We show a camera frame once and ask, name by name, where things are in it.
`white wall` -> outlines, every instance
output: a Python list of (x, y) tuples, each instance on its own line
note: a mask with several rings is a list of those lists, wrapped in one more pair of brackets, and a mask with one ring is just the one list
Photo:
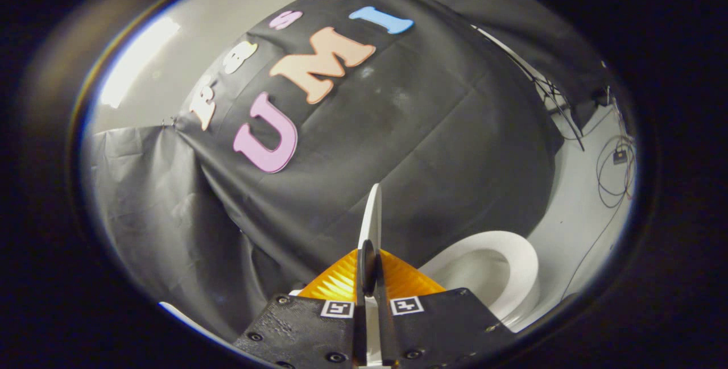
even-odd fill
[(99, 105), (93, 131), (156, 126), (179, 112), (201, 74), (229, 44), (295, 0), (181, 0), (162, 16), (180, 25), (146, 64), (117, 109)]

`foam letter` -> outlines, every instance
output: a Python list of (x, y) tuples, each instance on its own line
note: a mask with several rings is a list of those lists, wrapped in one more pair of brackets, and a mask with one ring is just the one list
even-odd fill
[(240, 65), (242, 65), (247, 58), (252, 56), (256, 50), (258, 50), (257, 43), (252, 44), (247, 40), (235, 45), (235, 47), (230, 50), (223, 60), (225, 73), (230, 74), (237, 71), (237, 68), (240, 68)]
[(313, 74), (341, 78), (344, 69), (334, 55), (344, 60), (349, 68), (366, 61), (377, 48), (362, 45), (339, 35), (332, 27), (325, 27), (311, 35), (314, 55), (286, 55), (271, 68), (270, 76), (282, 74), (307, 93), (306, 101), (314, 105), (333, 89), (330, 80), (320, 81)]
[(197, 94), (192, 97), (192, 102), (189, 104), (189, 111), (197, 115), (198, 119), (202, 122), (202, 130), (205, 131), (210, 126), (210, 120), (213, 118), (215, 113), (215, 102), (212, 102), (215, 94), (210, 86), (206, 86), (210, 83), (210, 76), (206, 74), (198, 82)]
[(293, 22), (295, 22), (298, 18), (301, 18), (303, 14), (304, 13), (301, 11), (286, 11), (283, 14), (276, 16), (275, 19), (268, 24), (268, 26), (277, 30), (282, 30), (283, 28), (288, 27), (288, 25), (293, 24)]
[(391, 16), (390, 14), (377, 11), (377, 9), (372, 6), (365, 6), (364, 8), (359, 9), (359, 11), (355, 11), (349, 15), (349, 19), (359, 18), (369, 22), (374, 22), (377, 25), (382, 25), (382, 27), (387, 28), (387, 32), (393, 35), (405, 32), (414, 25), (414, 21), (411, 19), (399, 19), (395, 16)]
[(253, 106), (250, 107), (250, 117), (262, 117), (280, 134), (280, 144), (272, 151), (268, 150), (262, 143), (250, 134), (250, 125), (245, 123), (240, 126), (237, 135), (232, 143), (232, 148), (245, 154), (250, 161), (266, 173), (280, 172), (286, 167), (293, 152), (296, 151), (296, 143), (299, 140), (299, 133), (296, 126), (280, 110), (276, 109), (271, 102), (268, 102), (268, 94), (263, 92), (255, 98)]

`pink letter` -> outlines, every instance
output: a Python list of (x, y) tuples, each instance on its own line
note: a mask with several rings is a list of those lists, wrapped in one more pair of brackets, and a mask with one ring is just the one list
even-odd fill
[(268, 94), (263, 92), (258, 95), (250, 107), (250, 117), (262, 117), (278, 130), (280, 144), (274, 150), (266, 149), (257, 139), (250, 134), (250, 125), (245, 123), (240, 126), (232, 143), (232, 148), (250, 159), (259, 169), (266, 173), (276, 173), (286, 167), (293, 152), (296, 151), (296, 143), (299, 140), (299, 133), (296, 126), (280, 110), (276, 109), (271, 102), (268, 102)]
[(273, 18), (268, 26), (277, 30), (282, 30), (283, 28), (288, 27), (288, 25), (293, 24), (293, 22), (295, 22), (298, 18), (301, 18), (303, 14), (304, 13), (301, 11), (286, 11)]

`white plastic piece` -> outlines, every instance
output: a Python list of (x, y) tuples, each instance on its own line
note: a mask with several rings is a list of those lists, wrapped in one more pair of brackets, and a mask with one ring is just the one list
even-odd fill
[(380, 242), (382, 242), (382, 190), (379, 188), (379, 183), (372, 186), (369, 192), (357, 248), (361, 248), (366, 240), (371, 240), (375, 250), (380, 248)]
[(507, 231), (466, 237), (419, 271), (445, 289), (469, 288), (507, 327), (530, 312), (539, 299), (536, 250), (525, 238)]

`black cable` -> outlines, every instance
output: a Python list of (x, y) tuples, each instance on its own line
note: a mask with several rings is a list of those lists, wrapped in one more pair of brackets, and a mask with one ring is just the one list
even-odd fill
[[(513, 61), (513, 63), (517, 64), (519, 66), (519, 68), (521, 69), (521, 71), (523, 71), (523, 73), (525, 73), (526, 76), (530, 77), (531, 82), (536, 84), (536, 86), (538, 86), (541, 89), (541, 92), (544, 92), (544, 95), (549, 94), (549, 92), (546, 89), (544, 89), (543, 85), (541, 83), (539, 83), (539, 79), (536, 78), (533, 74), (531, 74), (528, 71), (528, 69), (526, 69), (526, 67), (523, 66), (523, 64), (521, 64), (516, 58), (514, 58), (513, 55), (511, 55), (509, 52), (505, 51), (499, 45), (494, 43), (486, 35), (482, 35), (482, 36), (483, 36), (483, 38), (486, 38), (486, 40), (488, 40), (490, 43), (493, 43), (494, 45), (496, 45), (499, 48), (499, 50), (503, 51), (503, 53), (505, 53), (505, 55), (507, 55), (510, 58), (510, 60)], [(569, 127), (572, 128), (572, 132), (574, 133), (574, 136), (577, 137), (577, 141), (579, 142), (579, 146), (581, 146), (582, 151), (586, 151), (586, 149), (584, 148), (584, 143), (582, 143), (582, 139), (579, 137), (579, 134), (577, 134), (576, 128), (572, 124), (572, 121), (570, 121), (569, 118), (566, 117), (566, 113), (564, 113), (564, 110), (561, 109), (561, 106), (559, 106), (559, 103), (556, 102), (556, 97), (554, 97), (553, 95), (549, 95), (549, 99), (551, 99), (553, 101), (554, 105), (556, 105), (556, 108), (559, 110), (559, 113), (561, 113), (561, 115), (564, 116), (564, 119), (566, 119), (566, 123), (569, 125)]]
[(617, 213), (619, 212), (619, 207), (622, 205), (622, 201), (624, 201), (624, 196), (622, 196), (622, 198), (619, 199), (619, 202), (617, 203), (617, 208), (614, 209), (614, 214), (611, 215), (611, 218), (606, 223), (606, 226), (604, 226), (604, 229), (602, 229), (602, 231), (599, 233), (599, 235), (596, 237), (596, 239), (594, 240), (594, 242), (589, 247), (589, 250), (587, 250), (587, 252), (584, 253), (584, 256), (582, 257), (582, 260), (580, 260), (579, 263), (577, 264), (577, 268), (574, 269), (574, 273), (572, 274), (572, 277), (569, 279), (569, 283), (566, 284), (566, 288), (564, 288), (564, 293), (561, 294), (561, 299), (559, 299), (559, 302), (561, 302), (561, 301), (564, 300), (564, 297), (566, 296), (566, 292), (569, 290), (569, 286), (572, 284), (572, 281), (574, 281), (574, 277), (577, 276), (577, 271), (579, 271), (579, 267), (582, 266), (582, 263), (584, 263), (584, 260), (587, 259), (587, 255), (589, 255), (589, 253), (591, 252), (591, 250), (594, 248), (594, 246), (596, 245), (596, 243), (601, 238), (602, 234), (604, 234), (604, 231), (606, 231), (606, 228), (609, 227), (609, 224), (611, 224), (611, 222), (613, 221), (614, 217), (617, 216)]
[[(621, 146), (626, 146), (627, 161), (628, 161), (627, 170), (624, 172), (624, 177), (627, 179), (626, 184), (624, 185), (624, 190), (619, 193), (614, 193), (613, 191), (610, 191), (607, 187), (605, 187), (601, 183), (601, 173), (604, 170), (604, 166), (606, 165), (606, 162), (609, 161), (609, 154), (607, 154), (607, 156), (604, 157), (604, 160), (601, 161), (601, 165), (600, 165), (601, 156), (604, 154), (604, 151), (606, 151), (606, 148), (608, 148), (609, 144), (611, 144), (615, 140), (617, 141), (617, 146), (616, 146), (616, 148), (609, 151), (609, 153), (611, 153), (613, 155), (614, 153), (616, 153), (619, 150), (619, 148)], [(622, 136), (622, 134), (619, 134), (617, 136), (612, 136), (611, 138), (609, 138), (609, 140), (604, 144), (604, 147), (601, 149), (601, 152), (599, 152), (599, 156), (597, 156), (596, 169), (595, 169), (596, 180), (597, 180), (597, 192), (599, 193), (599, 199), (601, 200), (601, 203), (603, 203), (606, 208), (616, 208), (618, 203), (611, 204), (611, 205), (606, 203), (606, 201), (604, 201), (604, 197), (601, 193), (602, 190), (604, 190), (606, 193), (608, 193), (612, 196), (619, 197), (619, 200), (621, 201), (624, 198), (624, 195), (626, 195), (627, 190), (629, 189), (629, 185), (631, 184), (630, 182), (628, 182), (631, 177), (627, 177), (627, 173), (630, 171), (630, 168), (634, 161), (635, 161), (635, 152), (634, 152), (634, 149), (632, 149), (632, 141), (629, 141), (629, 139), (627, 139), (625, 136)]]
[[(593, 126), (592, 128), (590, 128), (590, 130), (589, 130), (589, 131), (587, 131), (586, 133), (584, 133), (584, 135), (582, 136), (582, 138), (585, 138), (585, 137), (586, 137), (586, 136), (588, 136), (588, 135), (589, 135), (589, 134), (590, 134), (590, 133), (591, 133), (592, 131), (594, 131), (594, 130), (595, 130), (595, 128), (596, 128), (596, 126), (599, 126), (599, 125), (601, 125), (601, 122), (603, 122), (603, 121), (604, 121), (604, 119), (606, 119), (606, 117), (607, 117), (607, 116), (609, 116), (609, 114), (610, 114), (610, 113), (612, 113), (612, 112), (614, 112), (614, 108), (613, 108), (613, 107), (612, 107), (611, 109), (609, 109), (609, 112), (607, 112), (607, 113), (606, 113), (606, 114), (605, 114), (604, 116), (602, 116), (602, 118), (601, 118), (601, 119), (599, 119), (599, 121), (598, 121), (598, 122), (596, 122), (596, 125), (594, 125), (594, 126)], [(567, 138), (566, 136), (564, 136), (564, 134), (562, 134), (562, 138), (564, 138), (565, 140), (576, 140), (575, 138)]]

